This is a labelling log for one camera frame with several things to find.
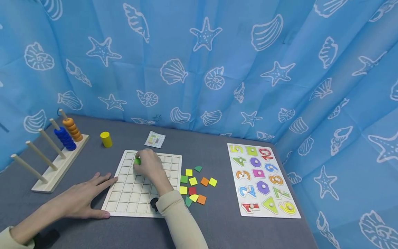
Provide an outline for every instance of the left hand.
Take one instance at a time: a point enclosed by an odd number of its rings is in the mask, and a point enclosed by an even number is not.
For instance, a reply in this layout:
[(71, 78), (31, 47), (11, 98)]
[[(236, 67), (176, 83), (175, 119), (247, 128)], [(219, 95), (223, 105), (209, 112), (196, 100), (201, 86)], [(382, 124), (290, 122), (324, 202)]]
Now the left hand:
[(92, 209), (90, 204), (99, 193), (118, 179), (117, 177), (109, 179), (110, 177), (111, 173), (100, 176), (100, 173), (97, 172), (91, 180), (72, 186), (44, 206), (57, 212), (58, 218), (108, 219), (109, 212)]

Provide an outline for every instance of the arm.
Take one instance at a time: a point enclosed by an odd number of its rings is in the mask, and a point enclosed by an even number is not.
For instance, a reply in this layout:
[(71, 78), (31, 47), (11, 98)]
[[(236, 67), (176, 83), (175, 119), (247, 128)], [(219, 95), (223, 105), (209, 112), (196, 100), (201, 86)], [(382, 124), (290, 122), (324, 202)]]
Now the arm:
[(45, 203), (16, 227), (6, 228), (0, 233), (0, 248), (32, 249), (35, 246), (33, 237), (63, 217), (109, 218), (108, 212), (93, 210), (90, 204), (94, 197), (117, 181), (117, 177), (109, 180), (110, 176), (110, 173), (106, 176), (97, 173), (90, 181), (74, 185)]
[(199, 226), (185, 206), (180, 193), (171, 186), (160, 158), (149, 149), (139, 151), (136, 154), (136, 158), (138, 157), (141, 157), (141, 165), (134, 164), (134, 168), (155, 185), (159, 193), (156, 206), (166, 220), (176, 248), (207, 249)]

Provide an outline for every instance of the pattern card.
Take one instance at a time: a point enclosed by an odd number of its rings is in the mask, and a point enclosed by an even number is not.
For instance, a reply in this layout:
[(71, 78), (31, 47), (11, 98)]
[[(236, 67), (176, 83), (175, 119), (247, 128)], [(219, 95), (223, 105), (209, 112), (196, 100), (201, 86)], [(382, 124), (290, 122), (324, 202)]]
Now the pattern card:
[[(124, 151), (115, 173), (119, 179), (109, 189), (102, 210), (108, 211), (111, 216), (163, 218), (150, 205), (153, 198), (159, 197), (155, 186), (148, 178), (134, 171), (136, 153), (137, 151)], [(173, 188), (179, 190), (182, 156), (157, 154)]]
[(241, 216), (300, 219), (269, 147), (228, 143)]
[(155, 148), (161, 148), (165, 138), (165, 135), (157, 134), (156, 132), (151, 131), (148, 138), (146, 139), (145, 145)]

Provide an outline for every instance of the blue curtain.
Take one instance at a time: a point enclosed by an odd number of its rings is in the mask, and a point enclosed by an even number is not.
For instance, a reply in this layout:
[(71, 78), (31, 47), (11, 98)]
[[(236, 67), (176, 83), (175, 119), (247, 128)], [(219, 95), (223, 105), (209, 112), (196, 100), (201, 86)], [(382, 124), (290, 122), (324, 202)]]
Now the blue curtain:
[(58, 108), (275, 143), (320, 248), (398, 249), (398, 0), (5, 0), (0, 169)]

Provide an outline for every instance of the green square piece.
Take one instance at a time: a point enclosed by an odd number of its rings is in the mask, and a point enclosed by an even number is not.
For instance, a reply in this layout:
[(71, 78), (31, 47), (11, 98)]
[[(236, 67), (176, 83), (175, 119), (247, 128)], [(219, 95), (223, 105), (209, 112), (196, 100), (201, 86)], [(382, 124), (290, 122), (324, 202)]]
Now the green square piece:
[(192, 204), (193, 200), (191, 200), (188, 196), (185, 197), (185, 205), (189, 208)]
[(140, 158), (136, 158), (136, 159), (134, 160), (134, 164), (141, 165), (141, 159), (140, 159)]
[(188, 177), (187, 176), (181, 176), (181, 183), (188, 183)]
[(196, 166), (194, 169), (197, 171), (197, 172), (200, 172), (201, 170), (202, 170), (202, 166)]

